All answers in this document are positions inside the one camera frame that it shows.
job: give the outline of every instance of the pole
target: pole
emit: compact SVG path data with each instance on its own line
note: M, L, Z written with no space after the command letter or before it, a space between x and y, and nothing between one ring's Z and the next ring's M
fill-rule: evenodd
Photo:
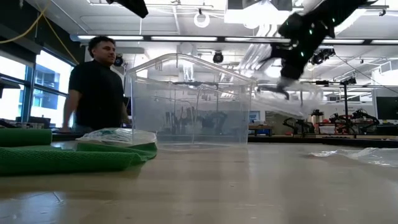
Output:
M344 107L346 110L346 131L349 134L349 127L348 127L348 99L347 99L347 84L344 85Z

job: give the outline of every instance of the green mesh mat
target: green mesh mat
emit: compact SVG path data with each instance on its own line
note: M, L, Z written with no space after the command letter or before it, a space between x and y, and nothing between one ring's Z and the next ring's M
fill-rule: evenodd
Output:
M52 146L0 147L0 175L120 171L154 158L156 152L155 143L119 147L80 142L76 151Z
M0 147L43 146L51 140L51 129L0 128Z

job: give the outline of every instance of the clear plastic bin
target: clear plastic bin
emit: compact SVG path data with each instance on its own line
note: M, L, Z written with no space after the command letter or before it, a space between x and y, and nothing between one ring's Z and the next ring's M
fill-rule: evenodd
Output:
M133 128L157 142L236 146L248 140L255 82L184 54L167 54L127 72Z

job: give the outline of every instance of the man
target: man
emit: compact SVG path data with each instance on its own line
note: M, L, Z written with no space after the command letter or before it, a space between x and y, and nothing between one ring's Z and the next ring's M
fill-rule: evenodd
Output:
M115 41L94 37L88 44L91 62L77 65L69 79L68 97L63 109L62 132L69 132L69 119L76 114L73 131L89 133L102 128L118 128L128 122L123 103L123 84L111 70L116 54Z

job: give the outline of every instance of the green rolled mat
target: green rolled mat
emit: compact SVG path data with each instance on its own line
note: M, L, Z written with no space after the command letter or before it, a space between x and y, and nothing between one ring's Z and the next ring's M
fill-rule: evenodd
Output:
M120 171L156 156L155 143L133 147L78 143L77 151L51 146L0 147L0 175Z
M0 128L0 147L49 145L51 129Z

